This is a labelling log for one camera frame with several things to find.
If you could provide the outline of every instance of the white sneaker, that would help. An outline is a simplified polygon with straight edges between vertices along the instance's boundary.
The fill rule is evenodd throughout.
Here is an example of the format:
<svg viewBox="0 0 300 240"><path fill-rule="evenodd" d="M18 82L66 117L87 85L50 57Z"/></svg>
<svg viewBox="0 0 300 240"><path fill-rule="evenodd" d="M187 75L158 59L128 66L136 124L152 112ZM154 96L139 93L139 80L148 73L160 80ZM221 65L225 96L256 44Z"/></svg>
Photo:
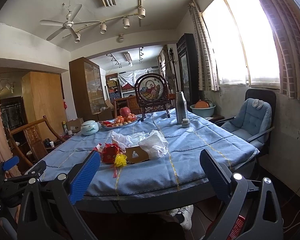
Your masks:
<svg viewBox="0 0 300 240"><path fill-rule="evenodd" d="M193 205L171 210L169 212L169 215L175 216L176 214L182 214L184 217L184 221L180 225L185 231L188 231L191 229L192 226L192 222L191 222L192 213L193 213Z"/></svg>

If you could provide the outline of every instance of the smoke detector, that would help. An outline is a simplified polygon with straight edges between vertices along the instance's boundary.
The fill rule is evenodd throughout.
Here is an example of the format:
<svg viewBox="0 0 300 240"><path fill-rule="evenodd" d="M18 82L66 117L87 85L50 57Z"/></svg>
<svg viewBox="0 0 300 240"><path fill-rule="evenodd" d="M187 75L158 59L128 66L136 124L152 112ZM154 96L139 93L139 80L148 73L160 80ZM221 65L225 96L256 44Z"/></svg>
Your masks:
<svg viewBox="0 0 300 240"><path fill-rule="evenodd" d="M124 41L123 33L120 33L120 34L119 34L119 39L118 39L118 41L119 41L120 43Z"/></svg>

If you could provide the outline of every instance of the blue tablecloth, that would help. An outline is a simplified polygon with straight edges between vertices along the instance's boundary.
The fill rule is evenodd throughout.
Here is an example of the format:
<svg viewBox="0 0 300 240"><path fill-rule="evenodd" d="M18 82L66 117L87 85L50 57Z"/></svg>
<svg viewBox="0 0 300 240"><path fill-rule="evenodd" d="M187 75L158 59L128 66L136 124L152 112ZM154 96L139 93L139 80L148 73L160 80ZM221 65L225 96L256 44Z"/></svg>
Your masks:
<svg viewBox="0 0 300 240"><path fill-rule="evenodd" d="M170 110L170 114L170 118L164 111L146 114L144 122L114 130L125 135L159 130L169 143L167 155L125 166L118 171L117 178L113 178L114 168L102 163L85 196L98 200L131 200L201 185L208 181L199 163L203 149L209 150L219 163L233 169L258 154L251 144L202 117L188 113L191 125L181 128L177 124L175 109ZM40 179L53 180L60 173L68 173L98 143L105 142L111 143L111 131L104 128L91 136L79 132L44 157L47 169Z"/></svg>

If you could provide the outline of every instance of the basket painting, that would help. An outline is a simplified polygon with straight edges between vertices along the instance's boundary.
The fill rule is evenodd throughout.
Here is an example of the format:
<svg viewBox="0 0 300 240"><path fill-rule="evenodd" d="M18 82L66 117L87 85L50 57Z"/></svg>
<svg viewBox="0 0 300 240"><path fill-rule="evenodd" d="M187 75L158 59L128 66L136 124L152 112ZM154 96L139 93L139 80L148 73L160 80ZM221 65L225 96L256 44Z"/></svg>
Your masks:
<svg viewBox="0 0 300 240"><path fill-rule="evenodd" d="M144 100L156 101L162 96L163 84L159 79L149 77L141 82L139 92Z"/></svg>

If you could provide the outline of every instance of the ceiling fan blade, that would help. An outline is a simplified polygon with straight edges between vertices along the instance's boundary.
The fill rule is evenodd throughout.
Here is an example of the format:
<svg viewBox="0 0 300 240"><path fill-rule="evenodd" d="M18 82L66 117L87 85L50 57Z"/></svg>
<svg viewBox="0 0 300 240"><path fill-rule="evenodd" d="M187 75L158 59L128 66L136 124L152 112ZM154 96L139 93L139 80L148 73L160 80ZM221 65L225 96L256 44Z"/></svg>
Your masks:
<svg viewBox="0 0 300 240"><path fill-rule="evenodd" d="M62 22L56 22L56 21L50 21L50 20L41 20L41 25L50 25L50 26L63 26L64 23Z"/></svg>
<svg viewBox="0 0 300 240"><path fill-rule="evenodd" d="M77 39L79 38L78 35L75 33L74 29L70 28L69 31L71 32L72 36Z"/></svg>
<svg viewBox="0 0 300 240"><path fill-rule="evenodd" d="M97 24L97 23L100 23L100 21L92 21L92 22L80 22L80 23L75 23L74 25L79 25L79 24Z"/></svg>
<svg viewBox="0 0 300 240"><path fill-rule="evenodd" d="M80 11L81 7L82 7L82 4L77 4L77 5L74 7L74 9L72 10L71 15L70 15L70 17L69 17L69 19L68 19L68 22L72 22L72 21L73 21L73 19L74 19L75 16L77 15L77 13Z"/></svg>
<svg viewBox="0 0 300 240"><path fill-rule="evenodd" d="M59 33L61 33L63 30L66 28L60 28L59 30L55 31L53 34L51 34L48 38L47 41L51 41L55 36L57 36Z"/></svg>

